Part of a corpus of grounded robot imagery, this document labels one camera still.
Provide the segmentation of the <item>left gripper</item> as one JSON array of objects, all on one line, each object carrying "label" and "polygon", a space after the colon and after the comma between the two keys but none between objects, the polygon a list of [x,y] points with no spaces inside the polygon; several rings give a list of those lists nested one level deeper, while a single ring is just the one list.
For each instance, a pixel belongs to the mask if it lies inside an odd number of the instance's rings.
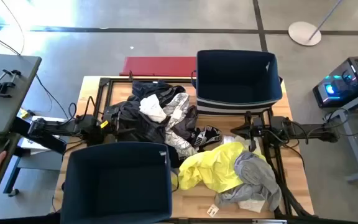
[{"label": "left gripper", "polygon": [[124,124],[119,125],[120,109],[118,107],[107,107],[104,111],[103,122],[108,121],[109,124],[102,128],[104,133],[110,137],[111,142],[118,142],[118,133],[120,138],[133,138],[135,128]]}]

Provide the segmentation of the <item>black white logo briefs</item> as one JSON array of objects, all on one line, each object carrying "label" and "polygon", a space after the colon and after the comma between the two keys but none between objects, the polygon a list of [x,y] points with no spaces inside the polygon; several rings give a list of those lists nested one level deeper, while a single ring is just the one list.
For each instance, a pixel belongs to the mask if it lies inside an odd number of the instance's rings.
[{"label": "black white logo briefs", "polygon": [[205,126],[203,129],[196,128],[191,144],[193,147],[203,148],[220,142],[223,138],[222,132],[213,126]]}]

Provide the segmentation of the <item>white cloth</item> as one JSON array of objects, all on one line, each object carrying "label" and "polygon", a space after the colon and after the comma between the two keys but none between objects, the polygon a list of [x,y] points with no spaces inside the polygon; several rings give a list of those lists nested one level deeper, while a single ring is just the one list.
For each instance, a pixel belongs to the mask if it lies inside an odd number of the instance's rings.
[{"label": "white cloth", "polygon": [[143,98],[140,101],[140,112],[147,115],[152,121],[161,123],[167,118],[156,94]]}]

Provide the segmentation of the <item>yellow garment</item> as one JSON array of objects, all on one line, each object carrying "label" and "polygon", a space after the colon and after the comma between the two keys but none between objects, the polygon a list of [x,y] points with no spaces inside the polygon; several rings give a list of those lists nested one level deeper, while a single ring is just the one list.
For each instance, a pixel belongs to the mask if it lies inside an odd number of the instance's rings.
[{"label": "yellow garment", "polygon": [[210,190],[221,193],[241,185],[234,163],[245,150],[242,143],[230,142],[186,158],[179,168],[179,188],[189,190],[203,182]]}]

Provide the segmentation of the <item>dark olive grey garment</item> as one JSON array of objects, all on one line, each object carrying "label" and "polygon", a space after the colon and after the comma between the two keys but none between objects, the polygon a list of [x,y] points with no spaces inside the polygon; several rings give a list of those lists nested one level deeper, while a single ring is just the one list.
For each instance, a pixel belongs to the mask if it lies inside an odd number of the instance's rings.
[{"label": "dark olive grey garment", "polygon": [[191,138],[196,129],[196,120],[198,117],[195,105],[188,108],[188,112],[181,123],[178,124],[178,135],[183,139]]}]

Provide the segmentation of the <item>white grey patterned garment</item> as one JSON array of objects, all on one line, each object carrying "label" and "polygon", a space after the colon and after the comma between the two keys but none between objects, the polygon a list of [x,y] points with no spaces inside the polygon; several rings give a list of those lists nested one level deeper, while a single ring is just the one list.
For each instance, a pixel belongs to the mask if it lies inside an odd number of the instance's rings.
[{"label": "white grey patterned garment", "polygon": [[175,134],[173,127],[182,122],[188,112],[189,94],[179,93],[164,107],[163,112],[170,118],[165,128],[165,144],[174,147],[179,157],[190,157],[197,154],[197,150],[185,139]]}]

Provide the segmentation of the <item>plain navy fabric bin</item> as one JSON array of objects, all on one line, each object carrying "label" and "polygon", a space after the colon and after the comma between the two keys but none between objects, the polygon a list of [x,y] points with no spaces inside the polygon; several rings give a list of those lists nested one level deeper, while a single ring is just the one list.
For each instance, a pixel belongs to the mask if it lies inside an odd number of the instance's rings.
[{"label": "plain navy fabric bin", "polygon": [[[167,163],[160,157],[167,153]],[[149,224],[172,215],[168,147],[115,142],[73,151],[65,176],[61,224]]]}]

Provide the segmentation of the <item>navy white striped fabric bin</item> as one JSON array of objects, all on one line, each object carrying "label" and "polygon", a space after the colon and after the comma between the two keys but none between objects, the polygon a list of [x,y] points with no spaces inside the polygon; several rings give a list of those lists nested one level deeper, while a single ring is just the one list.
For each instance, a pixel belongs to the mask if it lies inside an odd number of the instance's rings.
[{"label": "navy white striped fabric bin", "polygon": [[277,58],[270,52],[200,50],[195,73],[199,114],[260,113],[283,97]]}]

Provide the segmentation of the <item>red mat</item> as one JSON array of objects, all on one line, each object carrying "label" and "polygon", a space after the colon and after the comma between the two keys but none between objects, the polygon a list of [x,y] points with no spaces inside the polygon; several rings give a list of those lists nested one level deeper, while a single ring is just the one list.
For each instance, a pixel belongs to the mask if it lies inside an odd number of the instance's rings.
[{"label": "red mat", "polygon": [[196,57],[126,57],[120,76],[190,77]]}]

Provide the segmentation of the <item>black diagonal support beam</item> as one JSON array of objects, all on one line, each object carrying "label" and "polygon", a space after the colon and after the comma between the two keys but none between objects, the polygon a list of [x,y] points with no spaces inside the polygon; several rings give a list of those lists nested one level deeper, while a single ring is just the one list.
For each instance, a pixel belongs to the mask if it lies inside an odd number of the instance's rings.
[{"label": "black diagonal support beam", "polygon": [[20,134],[22,137],[27,138],[35,143],[40,144],[43,147],[51,149],[55,152],[63,154],[66,149],[66,142],[61,139],[55,138],[52,134],[41,134],[40,136],[31,136],[29,134],[30,123],[16,117],[13,120],[10,131]]}]

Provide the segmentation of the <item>white paper tag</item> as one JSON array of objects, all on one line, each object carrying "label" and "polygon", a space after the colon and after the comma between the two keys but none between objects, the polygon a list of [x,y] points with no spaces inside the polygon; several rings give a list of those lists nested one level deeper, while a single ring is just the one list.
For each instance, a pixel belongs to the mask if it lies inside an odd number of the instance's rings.
[{"label": "white paper tag", "polygon": [[213,218],[213,217],[217,214],[218,211],[219,211],[219,208],[218,208],[215,204],[212,204],[212,205],[208,208],[207,214],[208,214],[211,218]]}]

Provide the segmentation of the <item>yellow black plug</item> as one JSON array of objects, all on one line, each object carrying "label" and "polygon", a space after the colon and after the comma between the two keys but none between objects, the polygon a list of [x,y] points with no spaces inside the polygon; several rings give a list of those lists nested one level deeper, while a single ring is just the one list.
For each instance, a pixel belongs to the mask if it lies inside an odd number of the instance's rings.
[{"label": "yellow black plug", "polygon": [[30,116],[35,116],[35,113],[31,110],[25,110],[23,108],[20,108],[19,110],[19,117],[22,119],[28,118]]}]

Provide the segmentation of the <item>floor stand round white base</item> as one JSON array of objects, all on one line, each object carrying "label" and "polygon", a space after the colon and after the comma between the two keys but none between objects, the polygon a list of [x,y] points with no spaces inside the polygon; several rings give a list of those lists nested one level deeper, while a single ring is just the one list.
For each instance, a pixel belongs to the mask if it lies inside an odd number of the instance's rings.
[{"label": "floor stand round white base", "polygon": [[312,47],[319,44],[322,38],[322,26],[342,2],[343,0],[337,0],[335,5],[325,15],[324,19],[318,24],[318,26],[314,26],[313,24],[304,21],[298,21],[290,24],[288,28],[288,35],[291,40],[306,47]]}]

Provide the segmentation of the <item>grey desk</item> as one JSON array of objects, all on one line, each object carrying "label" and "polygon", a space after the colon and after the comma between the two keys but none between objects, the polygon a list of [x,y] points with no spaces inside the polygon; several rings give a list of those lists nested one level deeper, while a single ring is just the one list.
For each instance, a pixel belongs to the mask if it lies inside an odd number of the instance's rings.
[{"label": "grey desk", "polygon": [[0,183],[21,136],[11,128],[24,98],[38,72],[42,58],[0,54]]}]

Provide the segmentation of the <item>silver metal bracket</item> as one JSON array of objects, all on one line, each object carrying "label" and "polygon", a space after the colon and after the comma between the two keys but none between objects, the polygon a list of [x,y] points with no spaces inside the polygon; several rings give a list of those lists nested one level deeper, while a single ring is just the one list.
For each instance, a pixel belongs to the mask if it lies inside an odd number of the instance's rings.
[{"label": "silver metal bracket", "polygon": [[288,224],[286,220],[277,219],[253,219],[252,224]]}]

